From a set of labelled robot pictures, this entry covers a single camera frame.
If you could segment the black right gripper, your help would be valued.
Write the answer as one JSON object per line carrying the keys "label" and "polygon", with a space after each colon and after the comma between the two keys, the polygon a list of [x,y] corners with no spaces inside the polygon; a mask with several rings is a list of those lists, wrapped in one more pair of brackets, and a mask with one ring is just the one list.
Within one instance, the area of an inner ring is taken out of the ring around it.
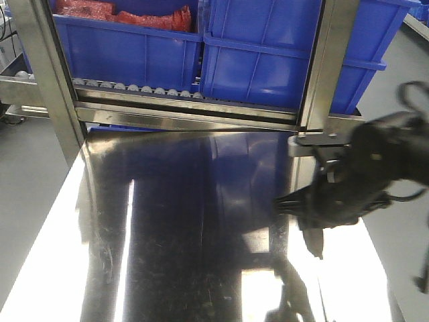
{"label": "black right gripper", "polygon": [[311,225],[353,225],[372,211],[396,180],[428,185],[428,122],[399,112],[356,127],[351,147],[332,174],[273,200],[277,215],[309,218]]}

